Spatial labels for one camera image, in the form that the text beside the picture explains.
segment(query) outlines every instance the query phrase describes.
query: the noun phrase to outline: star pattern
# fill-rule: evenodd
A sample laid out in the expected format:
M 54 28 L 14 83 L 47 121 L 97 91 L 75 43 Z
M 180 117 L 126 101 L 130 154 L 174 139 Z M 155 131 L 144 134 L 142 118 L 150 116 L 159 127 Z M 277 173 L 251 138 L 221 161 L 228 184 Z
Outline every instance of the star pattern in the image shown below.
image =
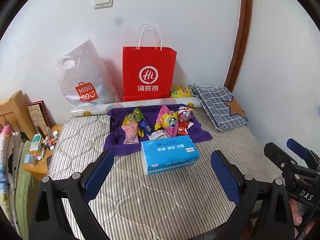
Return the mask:
M 239 114 L 244 119 L 248 120 L 246 115 L 244 114 L 243 109 L 239 105 L 238 101 L 235 99 L 234 96 L 232 96 L 230 101 L 221 100 L 223 103 L 225 103 L 229 107 L 230 116 Z

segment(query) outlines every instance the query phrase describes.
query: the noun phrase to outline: plaid fabric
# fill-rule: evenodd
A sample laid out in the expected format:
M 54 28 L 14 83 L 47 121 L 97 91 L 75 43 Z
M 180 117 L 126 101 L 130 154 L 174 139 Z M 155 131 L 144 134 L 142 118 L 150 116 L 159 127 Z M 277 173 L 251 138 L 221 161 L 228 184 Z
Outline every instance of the plaid fabric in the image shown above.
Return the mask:
M 216 129 L 225 131 L 249 122 L 239 114 L 231 115 L 230 108 L 223 101 L 231 101 L 233 95 L 227 88 L 199 87 L 188 85 L 193 96 L 197 97 Z

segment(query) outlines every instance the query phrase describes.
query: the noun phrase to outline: blanket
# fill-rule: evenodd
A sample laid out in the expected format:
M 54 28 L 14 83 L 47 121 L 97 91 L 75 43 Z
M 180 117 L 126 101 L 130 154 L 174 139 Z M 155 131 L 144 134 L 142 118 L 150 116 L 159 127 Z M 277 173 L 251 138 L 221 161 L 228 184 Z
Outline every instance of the blanket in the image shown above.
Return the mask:
M 39 181 L 33 177 L 29 172 L 23 169 L 24 157 L 29 152 L 31 142 L 27 140 L 21 143 L 22 150 L 19 154 L 17 184 L 15 194 L 15 206 L 17 213 L 17 220 L 19 223 L 20 235 L 23 240 L 28 240 L 29 224 L 32 214 L 33 204 L 36 201 L 36 193 L 39 188 Z
M 220 131 L 246 124 L 246 114 L 227 88 L 199 87 L 188 85 L 197 97 L 216 129 Z
M 180 106 L 186 106 L 183 104 L 179 105 L 167 105 L 169 110 L 177 111 Z M 145 119 L 154 127 L 156 119 L 160 111 L 161 106 L 141 106 L 138 109 L 141 111 Z M 128 155 L 141 150 L 141 144 L 123 144 L 125 139 L 124 130 L 121 128 L 124 117 L 127 114 L 133 113 L 135 107 L 126 108 L 114 108 L 111 109 L 108 114 L 112 117 L 111 133 L 106 138 L 103 149 L 115 150 L 115 156 Z M 194 143 L 209 141 L 212 136 L 207 131 L 202 130 L 201 124 L 198 120 L 193 117 L 191 119 L 193 126 L 188 129 L 189 136 Z M 139 137 L 139 142 L 149 140 L 148 136 Z
M 10 224 L 15 228 L 9 201 L 8 179 L 6 175 L 8 142 L 11 134 L 9 125 L 5 126 L 0 134 L 0 206 Z
M 14 139 L 12 130 L 7 125 L 0 134 L 0 206 L 12 227 L 20 235 L 14 200 L 15 190 L 12 176 L 13 152 Z

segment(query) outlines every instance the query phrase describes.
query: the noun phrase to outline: blue gripper pad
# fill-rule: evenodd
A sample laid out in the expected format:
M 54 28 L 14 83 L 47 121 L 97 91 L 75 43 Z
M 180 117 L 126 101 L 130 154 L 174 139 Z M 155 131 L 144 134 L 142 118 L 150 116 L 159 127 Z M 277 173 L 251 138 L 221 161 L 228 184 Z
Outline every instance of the blue gripper pad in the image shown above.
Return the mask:
M 211 154 L 211 167 L 226 193 L 228 200 L 238 205 L 240 202 L 240 185 L 216 151 Z
M 84 195 L 84 201 L 86 203 L 95 199 L 98 195 L 102 184 L 106 180 L 106 177 L 113 166 L 114 158 L 114 150 L 109 150 L 109 152 L 94 170 L 90 178 L 87 180 L 87 183 L 85 184 L 86 193 Z
M 292 138 L 287 140 L 287 147 L 303 160 L 306 160 L 309 157 L 308 150 Z

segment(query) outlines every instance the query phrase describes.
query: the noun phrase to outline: purple towel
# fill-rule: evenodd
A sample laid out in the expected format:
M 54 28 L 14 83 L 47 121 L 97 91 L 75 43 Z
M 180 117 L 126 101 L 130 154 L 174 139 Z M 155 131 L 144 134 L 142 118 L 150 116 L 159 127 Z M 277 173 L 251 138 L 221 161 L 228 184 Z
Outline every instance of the purple towel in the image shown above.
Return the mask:
M 167 105 L 169 110 L 177 111 L 180 106 L 185 105 Z M 152 128 L 154 128 L 156 124 L 156 120 L 158 117 L 158 113 L 160 111 L 161 106 L 141 106 L 138 109 L 144 115 L 145 119 L 151 124 Z M 122 130 L 121 126 L 124 120 L 124 117 L 127 114 L 133 113 L 135 107 L 126 107 L 126 108 L 113 108 L 109 111 L 109 115 L 111 116 L 111 133 L 106 138 L 103 149 L 113 149 L 115 150 L 115 156 L 119 155 L 128 155 L 130 153 L 134 153 L 141 150 L 141 143 L 135 144 L 123 144 L 125 139 L 124 130 Z M 201 129 L 201 124 L 198 120 L 193 117 L 191 119 L 193 122 L 193 126 L 188 129 L 189 136 L 194 143 L 209 141 L 212 139 L 212 136 L 207 131 Z M 149 140 L 148 135 L 144 137 L 139 137 L 139 142 Z

